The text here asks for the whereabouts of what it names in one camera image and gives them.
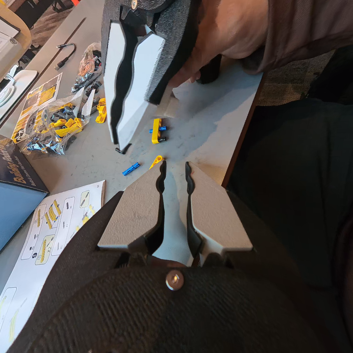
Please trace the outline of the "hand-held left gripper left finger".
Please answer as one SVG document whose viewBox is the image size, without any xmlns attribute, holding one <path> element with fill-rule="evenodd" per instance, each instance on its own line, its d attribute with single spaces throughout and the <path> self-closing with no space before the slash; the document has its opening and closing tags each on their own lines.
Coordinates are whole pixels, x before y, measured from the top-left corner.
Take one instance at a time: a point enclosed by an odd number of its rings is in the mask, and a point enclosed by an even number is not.
<svg viewBox="0 0 353 353">
<path fill-rule="evenodd" d="M 98 242 L 100 249 L 152 255 L 161 246 L 165 177 L 166 161 L 160 161 L 125 189 Z"/>
</svg>

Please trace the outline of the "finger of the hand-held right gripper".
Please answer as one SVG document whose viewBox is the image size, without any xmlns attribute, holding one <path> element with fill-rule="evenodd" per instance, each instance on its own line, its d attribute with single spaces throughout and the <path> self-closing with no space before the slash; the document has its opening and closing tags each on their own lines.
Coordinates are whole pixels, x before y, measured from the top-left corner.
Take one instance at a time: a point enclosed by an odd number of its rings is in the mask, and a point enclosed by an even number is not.
<svg viewBox="0 0 353 353">
<path fill-rule="evenodd" d="M 157 105 L 145 97 L 160 57 L 165 40 L 153 32 L 140 42 L 133 59 L 132 83 L 122 105 L 121 119 L 117 125 L 119 149 L 123 150 L 130 143 L 143 117 L 151 117 Z"/>
<path fill-rule="evenodd" d="M 133 76 L 137 36 L 129 26 L 111 22 L 106 55 L 107 120 L 112 142 L 118 144 L 117 125 Z"/>
</svg>

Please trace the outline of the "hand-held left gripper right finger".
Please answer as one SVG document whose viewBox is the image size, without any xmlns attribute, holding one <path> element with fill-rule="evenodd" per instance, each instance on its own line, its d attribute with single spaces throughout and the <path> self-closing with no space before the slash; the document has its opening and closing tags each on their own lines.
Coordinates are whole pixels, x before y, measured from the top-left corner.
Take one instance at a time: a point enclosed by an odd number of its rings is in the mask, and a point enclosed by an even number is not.
<svg viewBox="0 0 353 353">
<path fill-rule="evenodd" d="M 192 257 L 253 250 L 226 189 L 189 161 L 185 163 L 185 178 L 187 238 Z"/>
</svg>

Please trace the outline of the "person's right forearm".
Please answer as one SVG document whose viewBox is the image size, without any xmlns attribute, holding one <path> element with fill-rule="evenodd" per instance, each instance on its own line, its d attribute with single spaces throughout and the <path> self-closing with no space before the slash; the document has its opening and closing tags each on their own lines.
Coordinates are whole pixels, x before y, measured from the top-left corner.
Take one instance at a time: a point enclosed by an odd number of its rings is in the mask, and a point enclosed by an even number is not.
<svg viewBox="0 0 353 353">
<path fill-rule="evenodd" d="M 241 59 L 249 74 L 270 71 L 353 43 L 352 0 L 270 0 L 266 41 Z"/>
</svg>

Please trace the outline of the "grey desk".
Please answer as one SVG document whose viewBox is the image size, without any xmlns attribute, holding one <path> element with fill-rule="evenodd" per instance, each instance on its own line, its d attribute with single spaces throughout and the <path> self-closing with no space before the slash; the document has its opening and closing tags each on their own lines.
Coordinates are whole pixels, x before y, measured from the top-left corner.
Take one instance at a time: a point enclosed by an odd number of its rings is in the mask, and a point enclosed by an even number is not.
<svg viewBox="0 0 353 353">
<path fill-rule="evenodd" d="M 55 77 L 55 64 L 70 52 L 55 47 L 73 42 L 77 51 L 62 69 L 58 98 L 70 94 L 79 62 L 86 47 L 100 41 L 104 1 L 82 1 L 58 27 L 28 66 L 40 75 L 34 88 Z M 105 202 L 124 190 L 144 174 L 157 155 L 166 158 L 164 241 L 154 253 L 162 259 L 191 265 L 192 256 L 187 243 L 186 209 L 188 194 L 185 162 L 191 161 L 218 184 L 227 185 L 228 166 L 244 124 L 249 122 L 261 90 L 262 74 L 248 75 L 239 61 L 223 58 L 218 79 L 211 84 L 184 83 L 174 89 L 179 100 L 176 116 L 167 119 L 167 141 L 152 144 L 148 130 L 150 120 L 142 121 L 132 145 L 125 155 L 115 151 L 108 124 L 89 124 L 77 135 L 65 155 L 31 153 L 26 156 L 51 194 L 57 194 L 97 181 L 106 180 Z M 126 170 L 135 162 L 140 167 L 128 176 Z M 1 254 L 1 290 L 20 255 L 29 231 L 30 220 L 5 246 Z"/>
</svg>

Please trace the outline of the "person's right hand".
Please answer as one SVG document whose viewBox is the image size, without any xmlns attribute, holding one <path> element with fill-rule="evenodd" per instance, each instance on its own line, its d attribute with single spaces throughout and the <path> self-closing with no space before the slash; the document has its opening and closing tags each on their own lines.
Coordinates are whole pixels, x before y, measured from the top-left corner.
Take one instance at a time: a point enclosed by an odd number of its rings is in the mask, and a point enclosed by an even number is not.
<svg viewBox="0 0 353 353">
<path fill-rule="evenodd" d="M 200 78 L 200 69 L 218 54 L 243 59 L 256 51 L 266 40 L 268 11 L 266 0 L 202 1 L 192 54 L 169 86 L 193 83 Z"/>
</svg>

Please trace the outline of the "plastic bag of black parts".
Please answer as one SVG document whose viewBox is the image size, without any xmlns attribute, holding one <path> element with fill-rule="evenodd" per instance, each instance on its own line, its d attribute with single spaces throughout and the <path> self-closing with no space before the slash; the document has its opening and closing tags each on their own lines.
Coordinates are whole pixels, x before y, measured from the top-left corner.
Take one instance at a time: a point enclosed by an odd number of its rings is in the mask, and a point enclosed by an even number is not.
<svg viewBox="0 0 353 353">
<path fill-rule="evenodd" d="M 71 93 L 76 93 L 83 87 L 91 85 L 102 72 L 101 42 L 90 44 L 80 61 L 75 83 Z"/>
</svg>

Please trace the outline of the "plastic bag of yellow parts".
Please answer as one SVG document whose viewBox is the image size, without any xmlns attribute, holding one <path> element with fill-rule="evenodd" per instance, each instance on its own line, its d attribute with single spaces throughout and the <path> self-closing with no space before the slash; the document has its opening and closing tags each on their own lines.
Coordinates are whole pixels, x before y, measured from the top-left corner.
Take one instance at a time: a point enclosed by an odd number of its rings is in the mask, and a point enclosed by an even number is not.
<svg viewBox="0 0 353 353">
<path fill-rule="evenodd" d="M 85 89 L 48 104 L 38 111 L 32 132 L 20 152 L 64 155 L 68 146 L 89 123 L 96 90 L 86 96 Z"/>
</svg>

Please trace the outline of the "person's legs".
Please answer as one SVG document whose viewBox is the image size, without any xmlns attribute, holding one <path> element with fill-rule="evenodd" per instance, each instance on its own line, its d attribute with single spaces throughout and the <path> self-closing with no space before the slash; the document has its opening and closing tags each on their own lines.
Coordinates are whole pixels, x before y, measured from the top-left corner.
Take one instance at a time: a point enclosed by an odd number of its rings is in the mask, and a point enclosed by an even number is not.
<svg viewBox="0 0 353 353">
<path fill-rule="evenodd" d="M 228 184 L 286 247 L 342 352 L 352 352 L 352 69 L 352 45 L 339 48 L 305 98 L 257 106 Z"/>
</svg>

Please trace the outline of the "yellow and grey sticker sheet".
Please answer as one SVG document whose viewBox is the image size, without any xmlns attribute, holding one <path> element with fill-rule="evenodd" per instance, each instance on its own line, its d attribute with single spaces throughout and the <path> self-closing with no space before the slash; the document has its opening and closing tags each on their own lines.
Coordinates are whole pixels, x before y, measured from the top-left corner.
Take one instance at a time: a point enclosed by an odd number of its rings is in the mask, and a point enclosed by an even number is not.
<svg viewBox="0 0 353 353">
<path fill-rule="evenodd" d="M 56 100 L 61 78 L 62 73 L 27 94 L 22 112 L 11 137 L 15 144 L 25 140 L 32 134 L 33 129 L 39 124 L 44 108 Z"/>
</svg>

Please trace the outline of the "open instruction booklet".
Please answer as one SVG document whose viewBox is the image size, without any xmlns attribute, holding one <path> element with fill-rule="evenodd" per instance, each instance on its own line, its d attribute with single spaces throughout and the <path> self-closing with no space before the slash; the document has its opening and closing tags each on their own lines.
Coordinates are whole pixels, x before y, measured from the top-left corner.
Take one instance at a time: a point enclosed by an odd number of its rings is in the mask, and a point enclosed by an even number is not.
<svg viewBox="0 0 353 353">
<path fill-rule="evenodd" d="M 47 196 L 35 209 L 24 246 L 0 297 L 0 351 L 18 336 L 54 263 L 104 204 L 106 181 Z"/>
</svg>

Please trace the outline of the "poster display board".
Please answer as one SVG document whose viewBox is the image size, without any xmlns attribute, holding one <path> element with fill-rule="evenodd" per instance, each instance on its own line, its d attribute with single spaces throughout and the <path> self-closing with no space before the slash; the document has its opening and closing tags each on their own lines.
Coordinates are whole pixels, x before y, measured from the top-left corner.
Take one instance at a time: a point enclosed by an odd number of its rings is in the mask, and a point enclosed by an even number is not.
<svg viewBox="0 0 353 353">
<path fill-rule="evenodd" d="M 0 81 L 29 49 L 32 37 L 24 21 L 0 4 Z"/>
</svg>

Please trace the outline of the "dark blue kit box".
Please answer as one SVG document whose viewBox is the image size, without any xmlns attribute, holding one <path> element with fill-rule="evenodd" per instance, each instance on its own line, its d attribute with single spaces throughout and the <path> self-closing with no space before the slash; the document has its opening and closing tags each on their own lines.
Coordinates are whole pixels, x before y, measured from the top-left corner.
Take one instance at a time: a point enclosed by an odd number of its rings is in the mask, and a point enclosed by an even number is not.
<svg viewBox="0 0 353 353">
<path fill-rule="evenodd" d="M 17 145 L 0 136 L 0 249 L 49 193 Z"/>
</svg>

